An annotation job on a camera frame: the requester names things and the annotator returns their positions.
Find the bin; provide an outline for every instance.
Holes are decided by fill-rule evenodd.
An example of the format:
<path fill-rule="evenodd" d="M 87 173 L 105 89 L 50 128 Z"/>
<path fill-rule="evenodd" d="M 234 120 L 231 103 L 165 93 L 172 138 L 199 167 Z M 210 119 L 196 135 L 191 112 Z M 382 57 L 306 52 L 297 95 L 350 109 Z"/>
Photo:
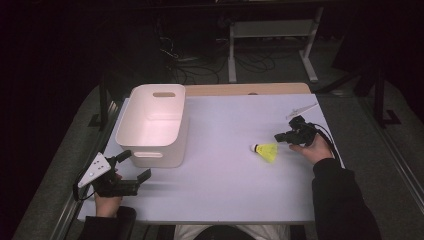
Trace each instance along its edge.
<path fill-rule="evenodd" d="M 178 167 L 184 159 L 189 125 L 185 87 L 146 84 L 132 90 L 115 136 L 131 150 L 137 167 Z"/>

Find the black jacket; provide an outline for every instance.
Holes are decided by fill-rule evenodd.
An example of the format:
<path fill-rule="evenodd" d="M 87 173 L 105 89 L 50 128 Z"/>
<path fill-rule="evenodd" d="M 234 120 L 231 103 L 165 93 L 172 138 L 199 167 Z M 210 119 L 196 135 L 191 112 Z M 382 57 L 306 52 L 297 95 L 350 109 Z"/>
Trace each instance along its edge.
<path fill-rule="evenodd" d="M 312 191 L 318 239 L 381 239 L 352 171 L 329 158 L 316 163 L 314 173 Z"/>

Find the dark background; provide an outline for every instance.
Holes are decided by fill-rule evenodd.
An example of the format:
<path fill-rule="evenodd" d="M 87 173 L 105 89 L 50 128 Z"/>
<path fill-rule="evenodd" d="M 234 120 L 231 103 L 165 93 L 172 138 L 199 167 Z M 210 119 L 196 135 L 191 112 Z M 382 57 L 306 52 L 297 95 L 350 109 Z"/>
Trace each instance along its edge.
<path fill-rule="evenodd" d="M 122 2 L 144 3 L 104 1 L 101 6 Z M 90 3 L 98 6 L 96 1 Z M 9 0 L 2 1 L 0 9 L 5 144 L 0 236 L 11 238 L 80 104 L 100 79 L 106 80 L 117 100 L 134 86 L 171 79 L 164 67 L 168 59 L 158 51 L 161 14 L 88 13 L 69 0 Z M 325 12 L 319 29 L 326 38 L 345 36 L 335 67 L 354 71 L 366 60 L 378 62 L 422 120 L 423 12 L 419 1 L 336 7 Z M 218 25 L 220 17 L 180 18 L 168 13 L 161 18 L 162 30 L 175 38 L 191 36 L 207 48 L 225 26 L 216 26 L 209 35 L 199 36 L 199 32 L 204 26 Z M 192 24 L 193 18 L 199 26 Z"/>

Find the black sleeve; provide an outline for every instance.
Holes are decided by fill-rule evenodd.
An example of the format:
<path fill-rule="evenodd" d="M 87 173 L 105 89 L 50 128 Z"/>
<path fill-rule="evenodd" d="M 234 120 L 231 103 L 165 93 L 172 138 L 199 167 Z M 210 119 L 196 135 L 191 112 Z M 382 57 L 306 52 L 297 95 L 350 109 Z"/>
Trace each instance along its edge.
<path fill-rule="evenodd" d="M 84 229 L 79 240 L 117 240 L 129 239 L 137 217 L 130 207 L 119 207 L 117 218 L 90 217 L 85 218 Z"/>
<path fill-rule="evenodd" d="M 119 221 L 117 218 L 89 217 L 85 218 L 84 229 L 80 240 L 114 240 L 117 238 Z"/>
<path fill-rule="evenodd" d="M 318 239 L 381 239 L 352 171 L 328 158 L 315 164 L 314 173 L 312 191 Z"/>

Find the floor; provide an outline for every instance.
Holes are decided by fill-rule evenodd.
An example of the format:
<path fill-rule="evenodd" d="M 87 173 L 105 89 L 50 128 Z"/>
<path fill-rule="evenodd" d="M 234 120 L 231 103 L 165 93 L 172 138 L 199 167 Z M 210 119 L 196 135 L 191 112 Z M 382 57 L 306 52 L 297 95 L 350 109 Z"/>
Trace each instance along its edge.
<path fill-rule="evenodd" d="M 310 83 L 298 55 L 304 39 L 236 42 L 238 83 L 304 82 L 313 91 L 320 89 L 346 75 L 346 72 L 331 67 L 340 43 L 341 40 L 335 39 L 315 41 L 310 59 L 319 80 Z M 181 57 L 168 63 L 173 81 L 186 85 L 228 83 L 227 49 L 227 42 L 219 39 L 216 43 L 219 54 L 215 56 L 178 52 Z M 317 95 L 341 157 L 346 167 L 355 171 L 383 239 L 421 239 L 424 236 L 424 211 L 419 183 L 423 183 L 424 176 L 424 127 L 408 108 L 402 94 L 387 83 L 385 107 L 394 110 L 402 124 L 388 125 L 382 130 L 372 118 L 373 93 L 356 97 L 352 90 L 356 82 L 357 79 L 352 79 L 331 93 Z M 74 210 L 69 206 L 74 205 L 70 204 L 73 203 L 70 187 L 63 186 L 72 185 L 80 171 L 78 166 L 90 160 L 89 155 L 96 147 L 94 143 L 104 141 L 99 138 L 98 127 L 89 125 L 93 115 L 99 113 L 98 99 L 98 89 L 95 88 L 75 115 L 45 175 L 45 179 L 55 181 L 42 182 L 15 239 L 78 238 L 83 223 L 74 220 L 69 229 L 61 229 L 63 222 L 74 217 L 66 215 Z M 399 164 L 399 158 L 406 164 Z M 405 177 L 408 169 L 413 173 L 412 178 Z M 48 209 L 45 208 L 46 201 L 51 204 Z M 314 225 L 307 225 L 306 230 L 307 239 L 315 240 Z M 153 240 L 157 235 L 158 226 L 148 228 L 137 223 L 131 239 Z"/>
<path fill-rule="evenodd" d="M 297 50 L 302 47 L 302 39 L 253 39 L 240 42 L 236 45 L 236 68 L 238 83 L 267 83 L 267 82 L 305 82 L 311 90 L 320 89 L 346 73 L 331 67 L 335 54 L 337 53 L 340 40 L 316 40 L 310 55 L 311 62 L 315 67 L 319 81 L 310 83 L 303 69 Z M 217 41 L 217 47 L 223 49 L 221 56 L 215 58 L 186 55 L 185 58 L 176 59 L 170 63 L 174 81 L 181 84 L 225 84 L 228 83 L 226 66 L 226 42 Z M 332 106 L 330 112 L 341 114 L 327 117 L 327 121 L 334 126 L 334 130 L 348 128 L 350 133 L 355 134 L 352 139 L 364 139 L 363 143 L 356 140 L 349 144 L 339 146 L 345 155 L 342 158 L 347 167 L 355 170 L 357 181 L 362 187 L 370 208 L 373 210 L 384 239 L 420 239 L 424 234 L 419 225 L 424 223 L 422 209 L 413 197 L 411 189 L 405 184 L 399 169 L 396 168 L 395 161 L 387 161 L 390 158 L 383 136 L 379 134 L 379 128 L 373 122 L 372 117 L 367 116 L 372 108 L 373 93 L 358 100 L 353 94 L 353 87 L 356 79 L 335 89 L 329 94 L 319 96 L 320 103 Z M 395 146 L 399 147 L 401 155 L 409 159 L 411 168 L 417 177 L 422 177 L 422 163 L 416 161 L 424 156 L 423 148 L 417 148 L 417 144 L 422 144 L 424 132 L 419 120 L 408 110 L 406 103 L 402 100 L 402 95 L 390 84 L 386 84 L 386 106 L 394 109 L 402 121 L 402 125 L 388 126 L 385 135 L 390 135 L 394 139 Z M 346 126 L 346 121 L 350 116 L 360 115 L 358 126 Z M 341 139 L 344 136 L 337 132 L 334 138 Z M 361 151 L 367 152 L 364 155 L 349 148 L 357 146 Z M 380 169 L 384 173 L 376 174 Z M 390 179 L 390 188 L 381 188 Z M 67 239 L 75 239 L 81 230 L 82 224 L 74 222 Z M 313 224 L 306 226 L 307 239 L 317 239 Z M 147 228 L 146 225 L 137 224 L 131 239 L 156 239 L 158 226 Z"/>

